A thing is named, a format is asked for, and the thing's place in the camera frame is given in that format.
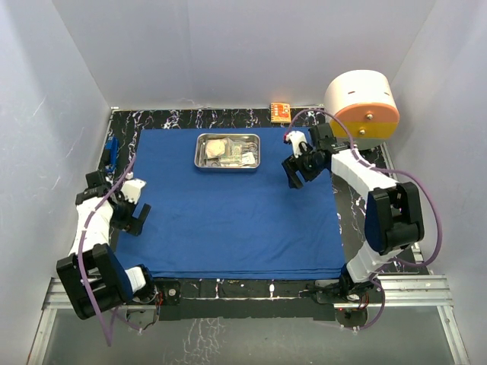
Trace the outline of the blue surgical drape cloth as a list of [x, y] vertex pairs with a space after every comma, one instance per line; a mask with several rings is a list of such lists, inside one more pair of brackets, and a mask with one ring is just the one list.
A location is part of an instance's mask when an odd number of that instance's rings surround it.
[[331, 177], [291, 189], [291, 154], [278, 128], [257, 128], [262, 161], [253, 172], [204, 171], [194, 157], [198, 129], [146, 129], [135, 176], [151, 211], [142, 233], [121, 233], [116, 257], [155, 276], [330, 279], [345, 264]]

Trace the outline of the metal instrument tray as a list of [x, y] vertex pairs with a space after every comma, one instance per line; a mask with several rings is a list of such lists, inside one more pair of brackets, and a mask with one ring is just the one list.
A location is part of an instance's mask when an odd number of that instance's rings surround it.
[[202, 171], [252, 172], [261, 162], [255, 134], [203, 133], [196, 139], [194, 164]]

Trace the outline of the pink cylindrical tissue phantom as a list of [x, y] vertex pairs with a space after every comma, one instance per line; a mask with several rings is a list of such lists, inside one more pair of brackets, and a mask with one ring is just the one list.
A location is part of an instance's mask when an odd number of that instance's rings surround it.
[[351, 135], [360, 150], [372, 149], [396, 131], [399, 110], [385, 75], [373, 70], [347, 71], [331, 81], [324, 109], [342, 122], [329, 123], [338, 139]]

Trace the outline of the white packet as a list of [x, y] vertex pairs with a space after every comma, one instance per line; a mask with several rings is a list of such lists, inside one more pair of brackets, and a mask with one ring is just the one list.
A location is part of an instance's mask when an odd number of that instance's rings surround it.
[[243, 166], [254, 166], [256, 164], [256, 158], [253, 152], [242, 153], [241, 163]]

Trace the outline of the green suture packet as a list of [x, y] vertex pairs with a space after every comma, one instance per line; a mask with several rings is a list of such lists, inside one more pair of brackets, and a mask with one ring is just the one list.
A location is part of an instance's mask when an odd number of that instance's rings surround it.
[[219, 157], [222, 166], [240, 166], [242, 156], [242, 144], [232, 143], [227, 145], [225, 154]]

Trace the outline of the beige gauze ball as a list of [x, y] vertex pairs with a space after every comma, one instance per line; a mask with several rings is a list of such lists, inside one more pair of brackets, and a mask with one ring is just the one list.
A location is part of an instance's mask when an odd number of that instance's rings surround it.
[[210, 139], [205, 143], [205, 156], [207, 159], [215, 159], [225, 154], [227, 141], [225, 138]]

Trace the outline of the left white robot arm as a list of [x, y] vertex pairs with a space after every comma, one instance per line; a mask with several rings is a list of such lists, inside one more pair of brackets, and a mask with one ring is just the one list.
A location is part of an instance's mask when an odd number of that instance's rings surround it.
[[133, 236], [142, 233], [151, 206], [143, 205], [137, 217], [134, 211], [146, 181], [130, 176], [111, 192], [113, 184], [104, 172], [94, 171], [85, 178], [87, 187], [75, 197], [75, 240], [68, 256], [56, 263], [56, 272], [80, 319], [96, 315], [84, 276], [102, 313], [133, 300], [150, 303], [158, 291], [143, 264], [124, 268], [110, 248], [112, 228]]

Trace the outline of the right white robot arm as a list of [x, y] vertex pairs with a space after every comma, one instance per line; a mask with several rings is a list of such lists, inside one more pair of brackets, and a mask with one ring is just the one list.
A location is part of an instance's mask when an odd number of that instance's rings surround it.
[[315, 125], [307, 133], [286, 132], [292, 153], [282, 162], [292, 189], [316, 179], [324, 170], [345, 180], [366, 201], [365, 240], [343, 267], [339, 280], [326, 286], [334, 296], [355, 302], [372, 288], [371, 279], [425, 234], [418, 187], [397, 182], [361, 159], [358, 149], [336, 140], [332, 129]]

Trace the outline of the small orange circuit board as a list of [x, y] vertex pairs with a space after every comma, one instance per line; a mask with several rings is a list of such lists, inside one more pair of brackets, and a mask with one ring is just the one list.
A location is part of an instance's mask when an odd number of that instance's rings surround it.
[[289, 124], [292, 120], [291, 107], [288, 103], [270, 104], [270, 121], [275, 124]]

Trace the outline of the small blue plastic clip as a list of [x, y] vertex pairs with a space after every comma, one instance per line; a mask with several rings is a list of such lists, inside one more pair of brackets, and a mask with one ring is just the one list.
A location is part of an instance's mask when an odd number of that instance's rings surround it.
[[112, 173], [116, 169], [116, 159], [119, 141], [115, 136], [110, 136], [104, 145], [101, 161], [107, 173]]

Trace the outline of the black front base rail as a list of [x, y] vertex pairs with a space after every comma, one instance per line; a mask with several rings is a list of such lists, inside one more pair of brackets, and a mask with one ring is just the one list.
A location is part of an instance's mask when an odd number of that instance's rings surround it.
[[159, 319], [293, 319], [334, 321], [336, 315], [365, 320], [380, 305], [380, 291], [340, 297], [327, 290], [334, 281], [156, 278], [162, 305]]

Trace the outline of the aluminium frame extrusion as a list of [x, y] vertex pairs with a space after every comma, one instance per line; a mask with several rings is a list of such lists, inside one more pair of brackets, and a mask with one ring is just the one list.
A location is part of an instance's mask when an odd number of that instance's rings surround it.
[[50, 281], [30, 364], [468, 364], [443, 275], [383, 275], [359, 305], [305, 281], [163, 280], [121, 309], [113, 342]]

